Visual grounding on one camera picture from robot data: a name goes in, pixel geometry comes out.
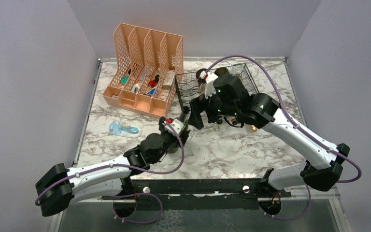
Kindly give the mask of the green bottle brown label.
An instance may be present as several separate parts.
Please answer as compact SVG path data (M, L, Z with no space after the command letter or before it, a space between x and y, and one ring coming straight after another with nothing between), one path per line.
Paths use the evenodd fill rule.
M180 114L180 116L178 117L178 119L179 119L181 122L185 123L185 122L186 122L186 117L187 117L187 115L188 115L189 112L190 112L190 108L189 108L188 106L184 106L184 107L182 108L181 114ZM169 153L169 154L173 154L173 153L177 152L178 149L179 149L178 146L172 146L172 147L169 148L168 153Z

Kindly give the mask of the green bottle tan label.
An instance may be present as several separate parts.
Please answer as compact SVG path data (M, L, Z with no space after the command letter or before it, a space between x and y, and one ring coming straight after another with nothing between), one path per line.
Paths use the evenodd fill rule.
M197 83L198 83L199 90L200 90L201 94L205 94L205 88L206 88L205 76L206 76L206 74L207 73L206 73L205 68L199 69L196 72L196 79L197 79Z

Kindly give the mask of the green bottle cream label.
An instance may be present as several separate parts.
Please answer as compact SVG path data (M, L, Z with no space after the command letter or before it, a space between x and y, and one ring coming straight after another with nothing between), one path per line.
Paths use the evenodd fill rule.
M227 67L220 67L220 68L217 68L214 73L218 77L221 77L221 76L223 76L225 74L229 74L229 70L228 70Z

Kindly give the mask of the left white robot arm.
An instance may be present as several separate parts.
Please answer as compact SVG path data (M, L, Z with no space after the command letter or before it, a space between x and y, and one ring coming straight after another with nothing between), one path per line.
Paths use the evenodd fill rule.
M124 179L142 173L170 174L152 171L150 166L160 162L172 148L184 149L189 136L185 119L159 119L159 132L149 134L137 146L123 155L102 163L66 168L64 163L52 166L35 184L42 216L48 217L67 209L71 203L106 196L114 191L120 198L132 194L132 184Z

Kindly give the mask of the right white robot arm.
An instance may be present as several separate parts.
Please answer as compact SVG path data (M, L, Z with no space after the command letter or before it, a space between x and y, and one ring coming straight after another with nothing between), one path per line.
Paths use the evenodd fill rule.
M350 150L348 146L335 145L316 135L286 114L282 105L269 95L250 93L234 75L209 74L203 85L204 93L189 102L189 125L202 129L202 112L209 123L222 116L234 117L237 123L253 125L278 137L305 157L306 161L300 164L267 170L259 184L264 196L300 185L328 191L339 182L344 158Z

